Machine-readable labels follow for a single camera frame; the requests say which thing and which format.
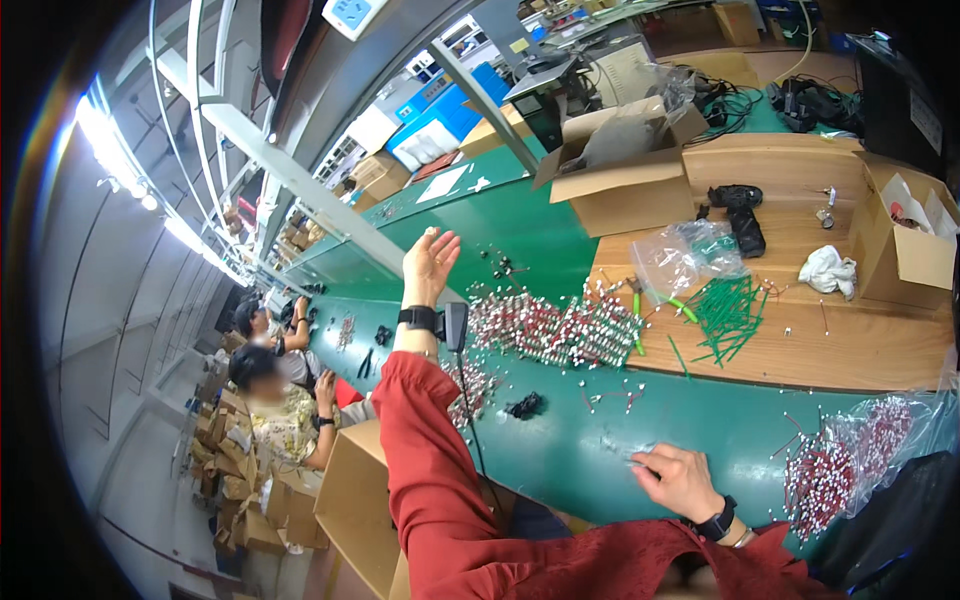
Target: woman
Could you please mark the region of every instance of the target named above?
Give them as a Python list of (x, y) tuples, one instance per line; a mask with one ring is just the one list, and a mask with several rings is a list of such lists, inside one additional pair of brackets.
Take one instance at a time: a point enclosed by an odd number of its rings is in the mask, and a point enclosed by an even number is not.
[[(402, 308), (436, 306), (460, 253), (451, 231), (429, 228), (403, 259)], [(718, 542), (676, 518), (615, 523), (561, 540), (499, 539), (473, 461), (446, 413), (458, 386), (437, 365), (431, 331), (396, 330), (373, 391), (389, 467), (390, 513), (421, 598), (799, 598), (833, 594), (780, 546), (786, 523), (750, 530), (735, 518)], [(670, 444), (638, 452), (651, 499), (703, 523), (724, 510), (706, 456)], [(704, 566), (678, 588), (678, 567)]]
[(273, 351), (279, 359), (280, 370), (290, 381), (310, 391), (316, 385), (320, 373), (326, 370), (326, 366), (308, 348), (308, 307), (306, 298), (297, 298), (294, 302), (294, 316), (290, 320), (290, 330), (285, 333), (283, 325), (274, 321), (270, 311), (258, 300), (240, 302), (233, 312), (233, 320), (237, 331), (251, 344)]
[(238, 348), (230, 357), (229, 376), (250, 410), (253, 437), (286, 464), (326, 469), (336, 430), (374, 418), (368, 399), (337, 408), (333, 371), (321, 375), (314, 399), (289, 383), (274, 354), (261, 346)]

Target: green workbench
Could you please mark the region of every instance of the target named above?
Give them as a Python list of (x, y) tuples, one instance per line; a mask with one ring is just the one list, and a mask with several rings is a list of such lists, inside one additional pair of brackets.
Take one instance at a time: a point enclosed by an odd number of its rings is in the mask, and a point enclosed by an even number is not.
[[(745, 131), (783, 131), (761, 113), (750, 119)], [(544, 151), (535, 138), (526, 140), (537, 156)], [(402, 248), (429, 226), (454, 229), (463, 238), (463, 253), (449, 285), (467, 295), (474, 281), (506, 287), (494, 280), (490, 262), (495, 252), (481, 258), (491, 245), (506, 253), (514, 267), (529, 271), (516, 275), (520, 285), (534, 294), (557, 301), (579, 294), (596, 252), (597, 240), (587, 237), (566, 203), (550, 204), (549, 186), (532, 191), (531, 178), (506, 147), (473, 161), (449, 196), (417, 204), (428, 181), (412, 185), (364, 213)], [(469, 191), (483, 177), (490, 182), (478, 192)], [(330, 368), (359, 392), (366, 393), (379, 380), (379, 367), (392, 343), (376, 347), (373, 336), (384, 324), (396, 327), (402, 281), (380, 268), (352, 242), (325, 239), (303, 254), (300, 264), (287, 271), (298, 282), (324, 281), (326, 295), (314, 298), (320, 309), (320, 329), (312, 349)], [(348, 347), (335, 349), (346, 315), (356, 317)], [(357, 378), (361, 361), (373, 347), (375, 369), (367, 379)], [(636, 518), (668, 516), (636, 485), (627, 463), (631, 453), (656, 442), (706, 452), (718, 491), (736, 497), (737, 512), (749, 525), (759, 526), (772, 517), (784, 518), (783, 455), (770, 455), (796, 433), (784, 411), (805, 431), (817, 429), (818, 405), (825, 412), (849, 409), (864, 396), (797, 391), (745, 385), (683, 375), (647, 371), (561, 370), (514, 356), (471, 353), (469, 360), (485, 360), (489, 370), (509, 372), (484, 416), (476, 423), (480, 446), (491, 478), (548, 506), (605, 524)], [(624, 397), (608, 397), (591, 414), (583, 394), (592, 396), (636, 390), (646, 383), (643, 396), (625, 414)], [(496, 410), (521, 400), (530, 392), (546, 399), (542, 415), (526, 421), (508, 418), (498, 424)], [(476, 444), (469, 446), (476, 451)], [(799, 552), (809, 556), (812, 540)], [(798, 551), (792, 536), (787, 547)]]

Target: electrical outlet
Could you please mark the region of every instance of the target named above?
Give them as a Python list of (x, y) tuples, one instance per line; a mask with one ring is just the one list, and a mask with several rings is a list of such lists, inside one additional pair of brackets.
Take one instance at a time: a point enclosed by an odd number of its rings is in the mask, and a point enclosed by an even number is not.
[(335, 0), (330, 13), (356, 31), (363, 22), (363, 18), (370, 12), (370, 3), (367, 0)]
[[(373, 21), (384, 13), (389, 0), (327, 0), (322, 12), (331, 26), (344, 37), (356, 41), (370, 29)], [(390, 2), (395, 8), (399, 2)]]

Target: wrist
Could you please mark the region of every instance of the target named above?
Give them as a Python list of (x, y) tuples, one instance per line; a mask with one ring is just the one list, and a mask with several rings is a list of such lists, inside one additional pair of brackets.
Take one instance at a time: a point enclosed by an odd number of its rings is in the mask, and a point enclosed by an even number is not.
[(695, 511), (692, 511), (690, 515), (684, 516), (694, 524), (704, 523), (712, 519), (714, 515), (723, 513), (725, 505), (726, 500), (724, 497), (717, 492), (713, 492), (706, 502), (697, 507)]
[(417, 290), (404, 290), (400, 309), (402, 310), (411, 306), (429, 306), (430, 308), (436, 308), (437, 296)]

